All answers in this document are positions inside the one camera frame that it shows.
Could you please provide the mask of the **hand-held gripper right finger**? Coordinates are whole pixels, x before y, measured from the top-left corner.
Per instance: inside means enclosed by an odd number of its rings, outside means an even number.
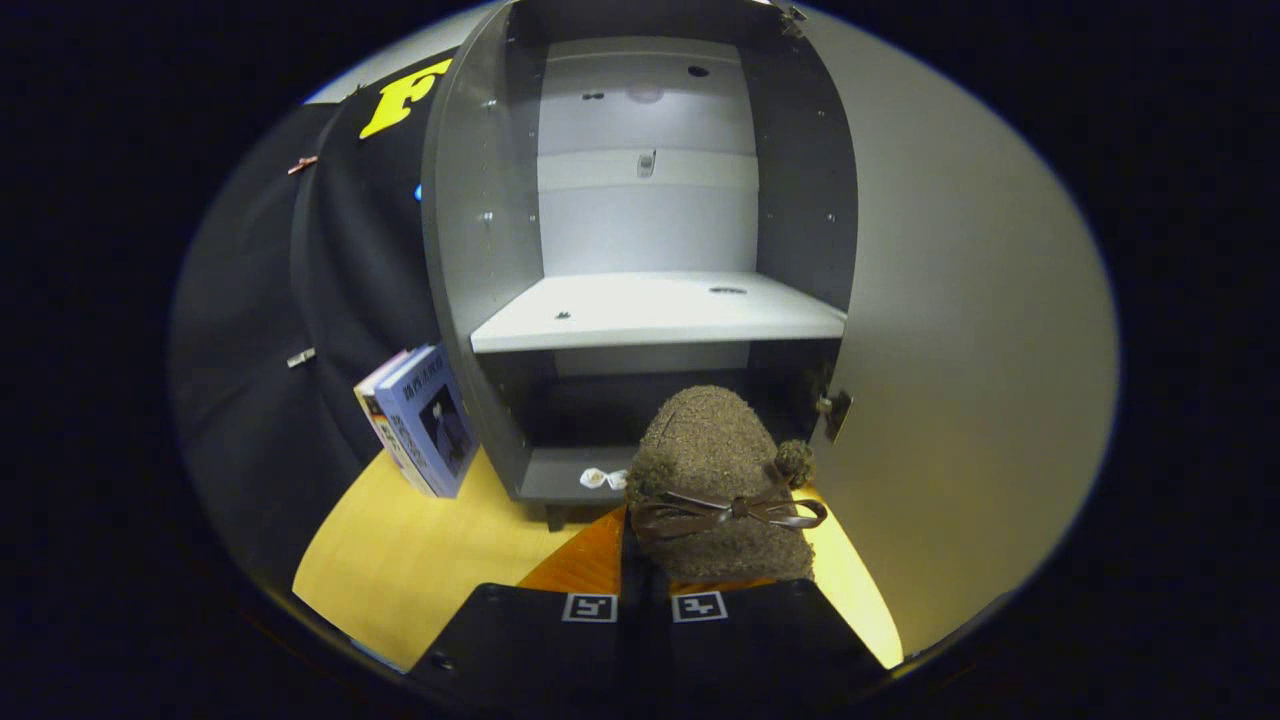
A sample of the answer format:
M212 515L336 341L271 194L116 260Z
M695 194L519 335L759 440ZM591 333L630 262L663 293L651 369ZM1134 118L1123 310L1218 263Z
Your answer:
M643 634L643 707L844 707L890 669L815 582L673 594Z

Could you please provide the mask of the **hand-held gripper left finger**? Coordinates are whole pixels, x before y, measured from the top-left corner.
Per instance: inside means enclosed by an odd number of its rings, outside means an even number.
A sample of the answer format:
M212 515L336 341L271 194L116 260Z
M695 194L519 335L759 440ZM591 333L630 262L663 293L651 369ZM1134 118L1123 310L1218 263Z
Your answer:
M458 707L616 706L625 519L603 515L515 585L475 585L411 679Z

